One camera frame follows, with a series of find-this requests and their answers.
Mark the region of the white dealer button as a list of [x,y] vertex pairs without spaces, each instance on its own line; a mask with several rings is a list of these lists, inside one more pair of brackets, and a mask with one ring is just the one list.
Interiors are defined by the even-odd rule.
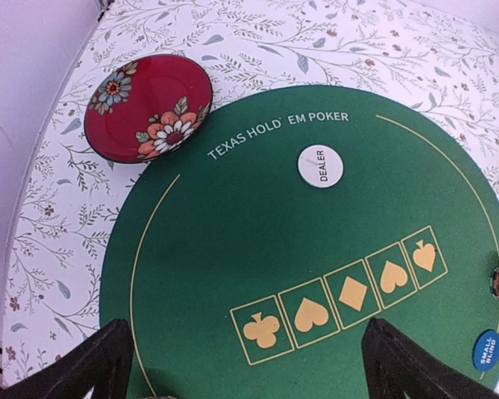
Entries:
[[310,145],[298,157],[299,175],[310,186],[327,189],[335,186],[344,173],[340,154],[327,145]]

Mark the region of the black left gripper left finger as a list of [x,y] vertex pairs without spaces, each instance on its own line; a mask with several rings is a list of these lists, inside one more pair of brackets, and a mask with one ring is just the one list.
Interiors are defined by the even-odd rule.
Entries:
[[0,388],[0,398],[125,398],[133,355],[129,324],[115,319],[51,366]]

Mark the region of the blue small blind button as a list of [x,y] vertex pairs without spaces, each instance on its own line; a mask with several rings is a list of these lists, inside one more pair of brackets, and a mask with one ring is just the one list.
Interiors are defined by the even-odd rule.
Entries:
[[492,329],[482,332],[472,350],[473,366],[479,372],[489,372],[499,362],[499,334]]

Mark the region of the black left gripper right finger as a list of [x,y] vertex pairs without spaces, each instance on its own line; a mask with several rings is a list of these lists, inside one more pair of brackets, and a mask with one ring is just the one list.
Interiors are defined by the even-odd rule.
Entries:
[[479,372],[473,366],[472,350],[485,330],[424,328],[408,336],[383,318],[370,319],[361,341],[368,396],[499,398],[495,387],[473,375],[499,372],[499,362],[489,372]]

